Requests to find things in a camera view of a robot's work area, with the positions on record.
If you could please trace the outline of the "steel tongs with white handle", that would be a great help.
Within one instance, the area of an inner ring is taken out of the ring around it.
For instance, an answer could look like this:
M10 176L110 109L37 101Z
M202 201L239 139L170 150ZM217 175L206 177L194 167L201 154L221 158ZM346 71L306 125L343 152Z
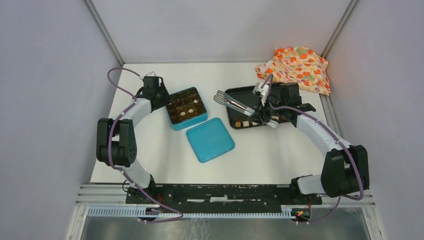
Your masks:
M256 106L255 109L248 107L244 103L234 99L227 93L218 90L216 94L213 96L213 100L225 107L233 109L239 113L247 116L247 119L253 121L255 123L261 125L268 125L272 128L276 128L278 126L278 122L273 120L271 117L268 118L266 112L264 112L265 108L263 106Z

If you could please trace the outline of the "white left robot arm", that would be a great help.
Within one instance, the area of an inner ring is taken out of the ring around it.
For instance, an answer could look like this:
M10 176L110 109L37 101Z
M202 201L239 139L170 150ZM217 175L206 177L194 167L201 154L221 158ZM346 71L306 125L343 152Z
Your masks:
M112 118L101 118L96 130L96 159L119 171L130 186L138 189L145 204L153 203L157 190L153 176L137 160L135 127L152 112L170 104L171 97L161 76L144 76L143 86L131 95L130 104Z

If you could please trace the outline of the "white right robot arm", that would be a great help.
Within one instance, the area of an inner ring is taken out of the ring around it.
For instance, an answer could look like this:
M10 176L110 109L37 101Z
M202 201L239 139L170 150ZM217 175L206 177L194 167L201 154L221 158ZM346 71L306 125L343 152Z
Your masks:
M296 83L257 83L253 94L258 97L249 116L262 125L276 128L273 117L283 117L303 132L324 156L319 175L298 177L289 189L289 199L302 204L311 194L346 197L359 201L369 187L368 153L362 145L352 145L339 136L309 103L303 103Z

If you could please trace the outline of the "teal chocolate tin box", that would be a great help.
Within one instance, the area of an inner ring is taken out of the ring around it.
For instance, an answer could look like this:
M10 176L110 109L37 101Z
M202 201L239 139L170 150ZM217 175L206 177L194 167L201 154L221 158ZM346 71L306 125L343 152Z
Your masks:
M180 90L170 95L166 105L171 128L180 131L208 119L208 111L196 87Z

